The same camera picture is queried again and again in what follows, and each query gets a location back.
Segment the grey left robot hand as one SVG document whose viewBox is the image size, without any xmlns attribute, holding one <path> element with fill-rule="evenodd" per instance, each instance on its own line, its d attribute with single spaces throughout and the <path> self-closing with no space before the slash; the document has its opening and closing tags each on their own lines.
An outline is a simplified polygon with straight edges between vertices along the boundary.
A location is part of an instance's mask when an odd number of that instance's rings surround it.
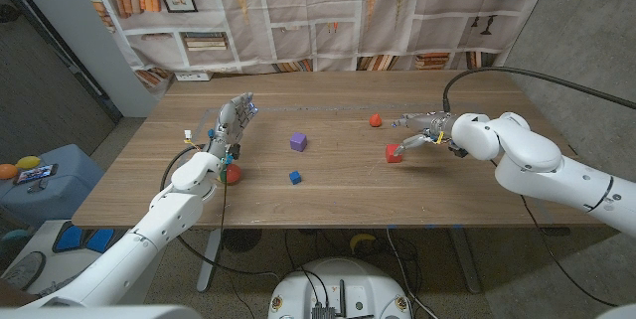
<svg viewBox="0 0 636 319">
<path fill-rule="evenodd" d="M 239 154 L 243 131 L 257 113 L 252 92 L 232 98 L 219 111 L 206 151 L 218 158 L 225 158 L 227 153 Z"/>
</svg>

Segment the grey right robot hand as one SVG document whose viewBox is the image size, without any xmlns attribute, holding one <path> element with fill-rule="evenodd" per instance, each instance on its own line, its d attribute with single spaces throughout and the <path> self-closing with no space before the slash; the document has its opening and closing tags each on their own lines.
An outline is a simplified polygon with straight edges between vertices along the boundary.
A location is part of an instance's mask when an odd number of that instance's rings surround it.
<svg viewBox="0 0 636 319">
<path fill-rule="evenodd" d="M 403 140 L 394 151 L 394 155 L 401 155 L 406 149 L 419 147 L 425 143 L 450 140 L 452 127 L 457 119 L 458 115 L 443 111 L 403 114 L 393 122 L 393 127 L 409 128 L 415 132 L 415 135 Z"/>
</svg>

